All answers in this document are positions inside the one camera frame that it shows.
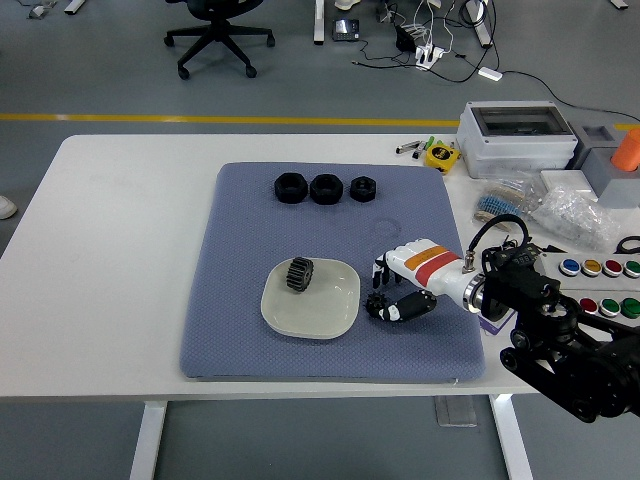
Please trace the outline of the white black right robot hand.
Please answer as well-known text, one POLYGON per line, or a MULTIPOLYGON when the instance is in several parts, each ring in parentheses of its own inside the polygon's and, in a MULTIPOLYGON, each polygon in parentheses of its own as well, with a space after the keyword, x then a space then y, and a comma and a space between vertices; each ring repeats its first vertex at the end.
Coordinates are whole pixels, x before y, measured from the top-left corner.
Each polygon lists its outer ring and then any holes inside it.
POLYGON ((373 318, 408 321, 435 309, 437 298, 446 295, 463 309, 478 313, 480 308, 472 300, 478 277, 465 273, 463 267, 464 261, 456 253, 429 239, 398 246, 374 261, 373 287, 387 284, 390 279, 406 279, 417 290, 394 303, 375 291, 368 296, 365 309, 373 318))

